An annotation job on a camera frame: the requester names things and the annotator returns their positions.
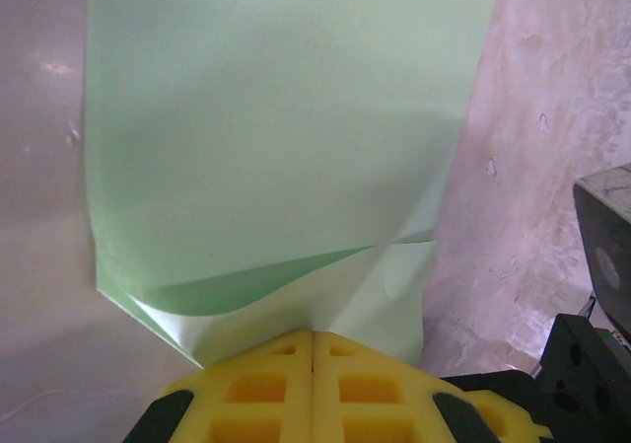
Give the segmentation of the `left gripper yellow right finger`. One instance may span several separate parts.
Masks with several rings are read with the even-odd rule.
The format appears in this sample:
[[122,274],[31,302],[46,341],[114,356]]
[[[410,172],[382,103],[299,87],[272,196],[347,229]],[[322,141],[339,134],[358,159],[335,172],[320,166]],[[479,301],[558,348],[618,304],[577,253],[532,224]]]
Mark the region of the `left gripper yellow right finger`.
[[456,386],[331,332],[314,334],[315,442],[496,442]]

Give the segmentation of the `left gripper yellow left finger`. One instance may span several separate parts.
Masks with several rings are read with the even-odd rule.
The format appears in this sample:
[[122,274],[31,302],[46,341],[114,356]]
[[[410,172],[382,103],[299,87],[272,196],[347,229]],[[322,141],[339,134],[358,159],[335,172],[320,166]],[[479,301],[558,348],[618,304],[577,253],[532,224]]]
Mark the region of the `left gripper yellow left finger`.
[[132,442],[310,442],[313,332],[298,330],[191,374],[154,400]]

